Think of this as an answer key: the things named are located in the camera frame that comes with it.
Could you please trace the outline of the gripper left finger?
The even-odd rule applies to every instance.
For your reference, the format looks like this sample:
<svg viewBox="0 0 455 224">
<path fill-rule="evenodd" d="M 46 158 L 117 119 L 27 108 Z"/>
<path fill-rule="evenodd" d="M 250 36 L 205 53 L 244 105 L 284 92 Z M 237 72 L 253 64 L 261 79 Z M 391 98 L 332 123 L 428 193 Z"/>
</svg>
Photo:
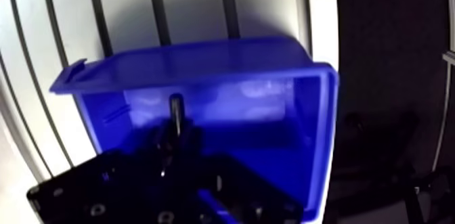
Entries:
<svg viewBox="0 0 455 224">
<path fill-rule="evenodd" d="M 170 223 L 191 189 L 194 126 L 166 119 L 26 193 L 42 223 Z"/>
</svg>

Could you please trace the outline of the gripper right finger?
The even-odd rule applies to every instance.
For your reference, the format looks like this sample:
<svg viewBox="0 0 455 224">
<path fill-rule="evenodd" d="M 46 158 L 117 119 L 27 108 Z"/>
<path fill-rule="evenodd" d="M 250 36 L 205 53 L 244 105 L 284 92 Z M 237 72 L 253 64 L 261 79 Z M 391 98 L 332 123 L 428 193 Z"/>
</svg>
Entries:
<svg viewBox="0 0 455 224">
<path fill-rule="evenodd" d="M 292 176 L 292 131 L 281 121 L 199 127 L 177 121 L 177 195 L 239 223 L 300 223 L 305 204 Z"/>
</svg>

